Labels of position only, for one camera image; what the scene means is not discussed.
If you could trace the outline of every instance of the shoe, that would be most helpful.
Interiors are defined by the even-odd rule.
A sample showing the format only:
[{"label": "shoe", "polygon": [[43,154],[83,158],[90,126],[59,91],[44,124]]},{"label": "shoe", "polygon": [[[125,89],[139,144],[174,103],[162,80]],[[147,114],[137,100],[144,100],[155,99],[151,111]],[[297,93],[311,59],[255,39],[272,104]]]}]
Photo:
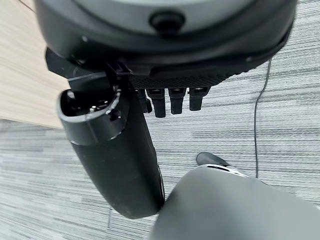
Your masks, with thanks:
[{"label": "shoe", "polygon": [[230,166],[230,164],[227,163],[225,160],[209,152],[200,152],[196,156],[195,160],[198,166],[205,165],[205,164],[215,164],[223,167]]}]

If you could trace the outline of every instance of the black cable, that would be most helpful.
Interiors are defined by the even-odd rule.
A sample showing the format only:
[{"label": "black cable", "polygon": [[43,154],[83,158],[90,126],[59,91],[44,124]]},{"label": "black cable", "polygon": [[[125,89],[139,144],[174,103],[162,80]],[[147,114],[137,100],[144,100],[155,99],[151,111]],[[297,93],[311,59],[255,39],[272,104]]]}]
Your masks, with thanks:
[{"label": "black cable", "polygon": [[265,92],[267,84],[268,84],[271,61],[272,61],[272,58],[270,58],[270,60],[269,60],[263,89],[260,92],[260,95],[258,96],[258,98],[256,99],[255,106],[254,106],[254,147],[255,147],[255,177],[256,178],[259,177],[259,161],[258,161],[258,146],[257,146],[257,108],[258,108],[259,100],[260,100],[262,94]]}]

